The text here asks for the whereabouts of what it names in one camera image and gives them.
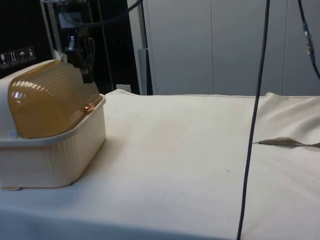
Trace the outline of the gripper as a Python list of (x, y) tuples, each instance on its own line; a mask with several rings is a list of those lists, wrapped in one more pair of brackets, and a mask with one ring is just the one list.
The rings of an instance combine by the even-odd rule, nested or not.
[(93, 66), (95, 62), (96, 43), (93, 38), (90, 37), (87, 27), (81, 27), (77, 30), (77, 44), (84, 45), (86, 68), (83, 72), (83, 82), (85, 84), (91, 84), (94, 82)]

